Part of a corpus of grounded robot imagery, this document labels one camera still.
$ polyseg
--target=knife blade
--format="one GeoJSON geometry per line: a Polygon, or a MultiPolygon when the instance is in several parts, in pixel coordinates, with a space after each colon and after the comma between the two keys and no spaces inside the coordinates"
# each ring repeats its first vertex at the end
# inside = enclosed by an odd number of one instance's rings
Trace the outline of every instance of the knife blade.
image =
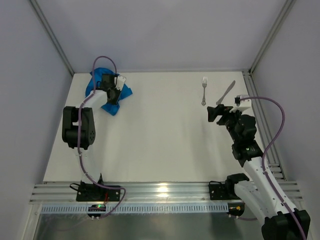
{"type": "Polygon", "coordinates": [[[228,86],[228,88],[226,89],[225,93],[222,95],[222,97],[216,101],[215,104],[219,105],[222,103],[223,99],[225,98],[225,96],[230,92],[230,90],[234,87],[234,85],[236,84],[236,81],[233,80],[233,82],[230,84],[230,86],[228,86]]]}

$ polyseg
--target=fork handle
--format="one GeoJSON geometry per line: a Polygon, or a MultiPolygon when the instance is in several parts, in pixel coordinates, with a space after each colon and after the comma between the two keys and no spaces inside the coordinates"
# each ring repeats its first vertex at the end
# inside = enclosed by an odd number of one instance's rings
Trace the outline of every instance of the fork handle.
{"type": "Polygon", "coordinates": [[[206,105],[206,89],[203,88],[202,106],[206,105]]]}

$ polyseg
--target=white table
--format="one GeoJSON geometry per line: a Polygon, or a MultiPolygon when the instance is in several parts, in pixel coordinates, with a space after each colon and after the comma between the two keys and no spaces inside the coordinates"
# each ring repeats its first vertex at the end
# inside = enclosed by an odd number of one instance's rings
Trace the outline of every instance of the white table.
{"type": "MultiPolygon", "coordinates": [[[[241,72],[123,73],[133,95],[119,102],[111,116],[103,109],[95,117],[94,157],[100,159],[104,181],[207,182],[224,181],[243,172],[232,154],[233,141],[224,126],[208,122],[207,106],[215,107],[230,83],[235,86],[223,104],[247,94],[241,72]],[[206,106],[202,78],[208,77],[206,106]]],[[[88,73],[77,73],[66,100],[75,106],[84,99],[88,73]]],[[[253,115],[252,110],[246,114],[253,115]]],[[[259,133],[256,140],[262,148],[259,133]]],[[[60,122],[44,181],[80,181],[78,159],[62,141],[60,122]]]]}

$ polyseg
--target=fork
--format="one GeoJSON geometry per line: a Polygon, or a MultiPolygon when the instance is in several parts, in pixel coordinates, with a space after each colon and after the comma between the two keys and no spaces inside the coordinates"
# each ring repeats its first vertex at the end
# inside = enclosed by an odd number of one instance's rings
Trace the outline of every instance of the fork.
{"type": "Polygon", "coordinates": [[[206,87],[208,83],[208,78],[206,76],[203,77],[202,87],[203,87],[203,97],[202,97],[202,106],[206,105],[206,87]]]}

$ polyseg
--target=blue napkin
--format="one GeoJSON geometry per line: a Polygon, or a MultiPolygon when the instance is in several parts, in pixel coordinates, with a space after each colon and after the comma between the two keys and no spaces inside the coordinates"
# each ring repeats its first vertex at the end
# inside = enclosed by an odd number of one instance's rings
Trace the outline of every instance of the blue napkin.
{"type": "MultiPolygon", "coordinates": [[[[101,82],[102,74],[115,74],[115,73],[107,68],[103,68],[103,67],[96,68],[94,70],[94,79],[96,83],[101,82]]],[[[93,89],[94,89],[94,82],[92,81],[92,78],[91,78],[88,86],[86,86],[86,89],[85,89],[85,97],[88,97],[90,92],[93,89]]],[[[125,99],[126,97],[129,97],[130,95],[132,95],[131,88],[129,88],[126,84],[124,84],[119,96],[119,101],[122,99],[125,99]]],[[[116,105],[112,105],[111,103],[106,103],[105,105],[102,106],[102,109],[110,113],[112,116],[114,116],[117,114],[120,108],[119,101],[116,105]]]]}

